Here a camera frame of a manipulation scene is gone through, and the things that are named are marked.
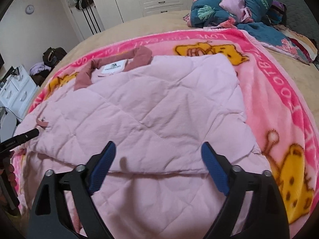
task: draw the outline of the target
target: white label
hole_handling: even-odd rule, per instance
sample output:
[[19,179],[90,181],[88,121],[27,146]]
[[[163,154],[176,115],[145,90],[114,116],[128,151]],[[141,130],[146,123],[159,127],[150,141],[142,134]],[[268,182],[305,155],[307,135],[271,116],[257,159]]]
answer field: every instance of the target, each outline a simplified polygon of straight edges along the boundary
[[101,74],[114,74],[116,72],[121,72],[124,70],[127,59],[120,60],[105,66],[102,66]]

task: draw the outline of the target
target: mattress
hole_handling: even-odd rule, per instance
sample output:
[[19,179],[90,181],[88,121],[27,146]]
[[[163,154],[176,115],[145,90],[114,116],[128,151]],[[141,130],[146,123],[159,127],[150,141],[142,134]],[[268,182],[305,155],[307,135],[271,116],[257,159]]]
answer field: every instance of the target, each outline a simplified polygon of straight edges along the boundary
[[[117,25],[88,38],[72,49],[55,67],[55,69],[42,84],[40,90],[35,95],[35,98],[45,87],[49,79],[59,69],[68,65],[69,63],[74,62],[78,58],[81,58],[83,55],[86,55],[93,50],[135,37],[175,30],[192,29],[189,28],[186,25],[186,22],[183,20],[183,16],[188,12],[189,11],[176,11],[151,15],[145,18],[140,18]],[[269,52],[294,80],[315,118],[316,125],[319,126],[319,71],[313,64],[306,65],[286,55],[270,50]]]

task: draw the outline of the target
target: drawer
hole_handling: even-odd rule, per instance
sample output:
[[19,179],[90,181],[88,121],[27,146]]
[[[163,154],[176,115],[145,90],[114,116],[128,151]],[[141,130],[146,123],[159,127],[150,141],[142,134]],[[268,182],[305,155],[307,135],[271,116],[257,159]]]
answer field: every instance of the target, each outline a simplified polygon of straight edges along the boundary
[[10,110],[12,110],[18,117],[21,118],[21,115],[25,112],[25,108],[28,107],[27,102],[32,98],[35,89],[36,84],[33,82],[31,77],[29,77],[10,107]]
[[0,91],[0,101],[5,107],[9,107],[15,100],[18,94],[17,88],[13,85],[11,80],[7,81]]
[[146,17],[148,15],[160,14],[160,13],[172,12],[172,11],[181,11],[181,5],[165,6],[161,8],[155,8],[155,9],[145,9],[143,11],[143,16]]
[[22,87],[24,86],[24,84],[26,83],[26,81],[28,80],[29,75],[23,66],[18,66],[18,68],[19,68],[20,74],[13,75],[12,82],[17,87],[18,91],[20,91]]
[[182,0],[152,0],[140,1],[142,9],[153,9],[169,5],[182,4]]

